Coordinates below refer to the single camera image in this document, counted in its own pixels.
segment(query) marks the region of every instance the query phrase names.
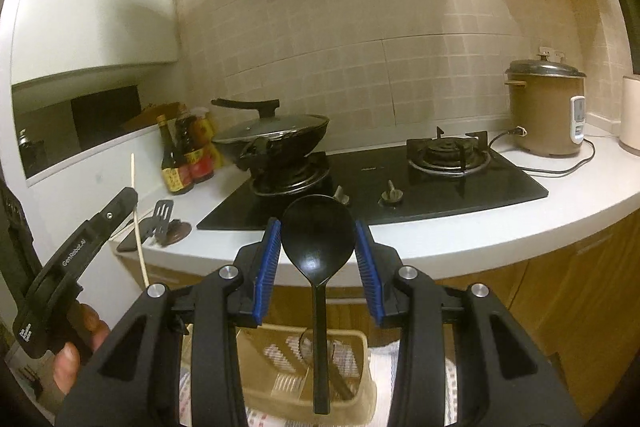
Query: paper towel roll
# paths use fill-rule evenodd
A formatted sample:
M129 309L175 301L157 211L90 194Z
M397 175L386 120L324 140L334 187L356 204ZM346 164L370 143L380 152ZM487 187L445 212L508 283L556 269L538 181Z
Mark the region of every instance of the paper towel roll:
M640 155L640 75L622 77L620 143Z

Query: wok handle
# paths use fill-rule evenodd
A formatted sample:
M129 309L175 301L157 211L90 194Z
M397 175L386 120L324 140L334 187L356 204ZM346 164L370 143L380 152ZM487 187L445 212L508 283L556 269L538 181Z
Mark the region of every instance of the wok handle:
M280 107L280 100L263 100L262 102L240 102L239 100L227 100L226 98L215 98L211 100L212 105L218 107L229 107L231 109L255 109L260 118L270 118L276 116L276 109Z
M314 413L329 414L329 367L326 353L326 292L313 288L314 306Z
M267 161L271 157L271 140L265 136L258 136L252 142L249 142L238 156L236 166L241 171L247 169L264 169Z

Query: control panel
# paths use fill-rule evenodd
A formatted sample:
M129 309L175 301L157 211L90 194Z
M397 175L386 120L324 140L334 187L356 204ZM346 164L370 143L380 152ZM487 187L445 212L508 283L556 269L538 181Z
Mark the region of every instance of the control panel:
M587 110L584 97L572 96L571 98L571 129L569 136L574 143L582 143L584 140L584 124L587 118Z

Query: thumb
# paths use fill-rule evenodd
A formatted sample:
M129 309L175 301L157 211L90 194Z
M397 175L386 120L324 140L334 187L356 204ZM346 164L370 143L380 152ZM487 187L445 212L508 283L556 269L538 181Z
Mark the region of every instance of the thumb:
M53 362L53 380L64 394L76 383L80 371L80 353L72 343L66 343Z

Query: human hand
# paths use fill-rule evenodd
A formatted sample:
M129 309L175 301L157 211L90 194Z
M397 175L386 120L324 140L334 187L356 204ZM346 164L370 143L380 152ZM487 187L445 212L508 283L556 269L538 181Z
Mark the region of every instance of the human hand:
M91 333L91 349L95 351L104 342L110 329L105 321L100 320L100 315L88 306L81 304L82 320L84 327ZM76 383L80 371L80 353L72 343L65 344L56 355L53 362L53 380L64 394L68 394Z

